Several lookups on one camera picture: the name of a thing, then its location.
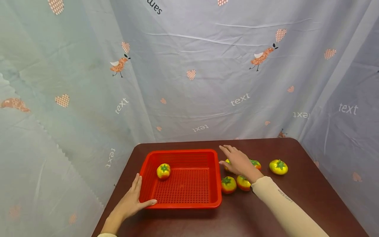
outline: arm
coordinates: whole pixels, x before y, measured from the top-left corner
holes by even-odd
[[[139,202],[141,185],[142,176],[137,174],[129,191],[105,220],[103,229],[98,237],[116,237],[121,224],[126,218],[133,216],[145,207],[152,206],[157,203],[156,200],[149,200],[143,203]]]
[[[289,236],[328,237],[323,229],[280,190],[270,177],[259,178],[251,187]]]
[[[247,155],[229,145],[220,146],[220,149],[230,161],[230,164],[224,161],[220,164],[226,166],[229,171],[246,177],[252,184],[253,192],[268,206],[290,237],[328,237],[270,177],[264,176],[253,166]]]

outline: beige sleeve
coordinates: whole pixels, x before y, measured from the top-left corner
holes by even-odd
[[[258,179],[251,187],[259,199],[270,208],[290,237],[328,237],[323,229],[280,190],[270,177]]]
[[[106,233],[104,233],[104,234],[99,234],[97,237],[117,237],[117,236],[115,236],[114,234],[106,234]]]

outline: red plastic basket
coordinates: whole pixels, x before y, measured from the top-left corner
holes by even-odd
[[[161,181],[157,168],[171,167]],[[156,199],[149,209],[210,209],[221,204],[221,175],[217,153],[211,149],[150,152],[142,165],[140,202]]]

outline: basket mesh bottom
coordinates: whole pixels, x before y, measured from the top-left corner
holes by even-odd
[[[170,177],[158,181],[153,199],[158,203],[209,203],[209,169],[172,169]]]

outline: light blue curtain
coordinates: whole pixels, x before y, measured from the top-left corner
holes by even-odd
[[[0,230],[89,236],[139,143],[285,136],[378,235],[375,9],[0,2]]]

